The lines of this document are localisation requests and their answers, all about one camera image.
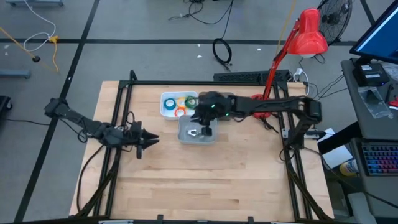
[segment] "red desk lamp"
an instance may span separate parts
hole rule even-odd
[[[328,43],[326,39],[321,33],[319,33],[319,20],[320,13],[318,9],[306,9],[301,13],[300,19],[296,20],[284,47],[275,56],[274,61],[272,62],[264,93],[253,95],[252,98],[262,100],[269,98],[275,72],[287,53],[310,57],[315,54],[324,53],[328,50]],[[264,117],[267,118],[269,116],[269,113],[254,114],[254,117],[259,119]]]

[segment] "lamp shade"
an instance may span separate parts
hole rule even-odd
[[[298,34],[288,48],[290,54],[321,54],[328,50],[325,37],[319,32],[320,13],[318,9],[306,9],[301,13]]]

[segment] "blue tape roll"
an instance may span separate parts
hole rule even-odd
[[[173,104],[172,104],[171,106],[167,106],[167,102],[168,102],[168,101],[172,101]],[[168,110],[173,110],[177,104],[176,104],[176,102],[175,102],[175,99],[169,98],[169,99],[166,99],[166,100],[164,101],[163,105],[164,105],[164,107],[165,107],[166,109],[168,109]]]

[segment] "colorful keyboard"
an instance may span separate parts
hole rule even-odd
[[[398,144],[363,143],[368,175],[398,175]]]

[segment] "tape roll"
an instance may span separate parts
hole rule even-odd
[[[185,108],[177,108],[177,109],[174,111],[174,116],[178,116],[178,115],[177,115],[177,114],[178,114],[178,111],[183,111],[183,112],[184,112],[183,115],[186,115],[186,114],[187,114],[187,112],[185,111]]]
[[[193,96],[188,96],[185,99],[185,106],[189,109],[195,109],[195,107],[197,106],[197,99]]]
[[[177,99],[177,107],[185,108],[185,97],[180,97]]]
[[[169,98],[164,101],[163,105],[167,110],[172,110],[177,104],[173,98]]]

